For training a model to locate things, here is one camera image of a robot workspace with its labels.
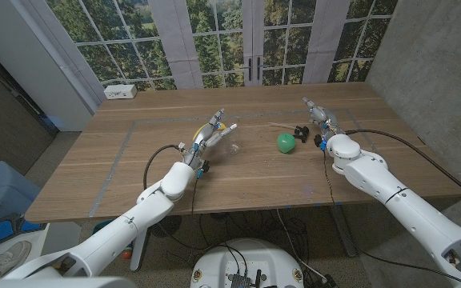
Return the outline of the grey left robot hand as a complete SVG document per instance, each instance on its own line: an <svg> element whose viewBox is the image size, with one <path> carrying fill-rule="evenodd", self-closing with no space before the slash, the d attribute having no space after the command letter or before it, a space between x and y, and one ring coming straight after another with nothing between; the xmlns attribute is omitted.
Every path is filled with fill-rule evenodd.
<svg viewBox="0 0 461 288"><path fill-rule="evenodd" d="M199 128L192 139L190 148L184 152L183 162L193 170L197 170L202 165L202 155L206 148L215 146L238 127L237 124L230 126L222 124L224 113L224 108L218 110L208 123Z"/></svg>

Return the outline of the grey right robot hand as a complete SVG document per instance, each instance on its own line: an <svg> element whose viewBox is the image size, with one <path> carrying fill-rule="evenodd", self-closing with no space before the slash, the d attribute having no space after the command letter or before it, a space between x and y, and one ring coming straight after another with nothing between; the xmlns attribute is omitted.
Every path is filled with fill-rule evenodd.
<svg viewBox="0 0 461 288"><path fill-rule="evenodd" d="M317 106L308 98L303 98L303 101L309 108L311 115L310 122L319 127L324 140L327 141L336 134L344 133L338 124L337 118L330 110Z"/></svg>

